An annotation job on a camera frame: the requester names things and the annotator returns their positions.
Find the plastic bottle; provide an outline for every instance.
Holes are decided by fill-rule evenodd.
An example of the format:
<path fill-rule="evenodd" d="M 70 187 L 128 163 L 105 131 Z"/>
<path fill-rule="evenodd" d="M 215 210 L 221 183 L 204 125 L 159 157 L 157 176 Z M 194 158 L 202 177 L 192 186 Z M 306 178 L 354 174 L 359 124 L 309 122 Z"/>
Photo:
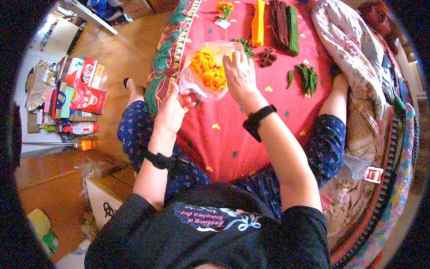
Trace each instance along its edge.
<path fill-rule="evenodd" d="M 99 140 L 96 136 L 85 136 L 77 138 L 76 143 L 73 145 L 79 151 L 86 152 L 98 147 Z"/>

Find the right hand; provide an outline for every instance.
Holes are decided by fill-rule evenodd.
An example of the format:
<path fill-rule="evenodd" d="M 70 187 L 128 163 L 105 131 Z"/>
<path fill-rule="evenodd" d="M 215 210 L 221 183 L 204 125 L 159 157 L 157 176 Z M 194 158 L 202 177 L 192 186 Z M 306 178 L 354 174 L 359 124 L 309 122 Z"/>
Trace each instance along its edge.
<path fill-rule="evenodd" d="M 225 54 L 222 62 L 228 90 L 247 115 L 268 105 L 257 89 L 252 58 L 247 59 L 244 52 L 235 51 L 232 54 L 232 60 L 228 54 Z"/>

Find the red package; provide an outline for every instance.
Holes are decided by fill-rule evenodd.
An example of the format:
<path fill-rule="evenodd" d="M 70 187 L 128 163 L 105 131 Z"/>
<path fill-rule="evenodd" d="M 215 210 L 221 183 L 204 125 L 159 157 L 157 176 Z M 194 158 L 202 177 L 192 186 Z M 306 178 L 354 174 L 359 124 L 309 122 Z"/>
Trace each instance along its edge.
<path fill-rule="evenodd" d="M 83 62 L 80 79 L 76 88 L 83 88 L 91 86 L 92 79 L 94 77 L 95 68 L 97 66 L 97 60 L 91 57 L 86 57 Z"/>
<path fill-rule="evenodd" d="M 73 91 L 70 109 L 103 114 L 107 92 L 90 87 L 77 88 Z"/>
<path fill-rule="evenodd" d="M 78 135 L 92 134 L 97 131 L 98 125 L 95 122 L 72 122 L 63 127 L 63 132 Z"/>

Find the orange paper petals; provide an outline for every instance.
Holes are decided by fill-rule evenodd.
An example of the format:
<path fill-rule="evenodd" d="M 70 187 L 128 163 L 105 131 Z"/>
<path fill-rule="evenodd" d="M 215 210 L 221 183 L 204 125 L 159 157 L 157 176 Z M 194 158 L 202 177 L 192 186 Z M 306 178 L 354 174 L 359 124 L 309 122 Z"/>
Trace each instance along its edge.
<path fill-rule="evenodd" d="M 227 86 L 224 66 L 215 65 L 215 61 L 208 50 L 200 50 L 191 59 L 190 67 L 202 79 L 206 87 L 218 92 Z"/>

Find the plastic bag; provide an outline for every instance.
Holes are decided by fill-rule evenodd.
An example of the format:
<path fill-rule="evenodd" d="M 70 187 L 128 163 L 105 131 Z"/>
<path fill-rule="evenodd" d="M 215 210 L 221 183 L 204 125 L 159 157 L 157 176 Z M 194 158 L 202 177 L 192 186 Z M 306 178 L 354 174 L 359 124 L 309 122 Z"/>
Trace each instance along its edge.
<path fill-rule="evenodd" d="M 73 90 L 69 108 L 101 115 L 107 96 L 107 92 L 90 87 L 76 88 Z"/>
<path fill-rule="evenodd" d="M 202 49 L 208 49 L 214 58 L 216 66 L 222 66 L 222 57 L 224 54 L 233 53 L 234 51 L 244 52 L 243 46 L 238 42 L 227 42 L 223 40 L 206 42 L 202 46 L 190 50 L 185 56 L 184 67 L 180 72 L 179 93 L 188 94 L 195 93 L 200 101 L 208 101 L 210 99 L 220 100 L 228 91 L 228 86 L 221 91 L 214 91 L 210 87 L 203 84 L 199 75 L 190 67 L 191 58 Z"/>

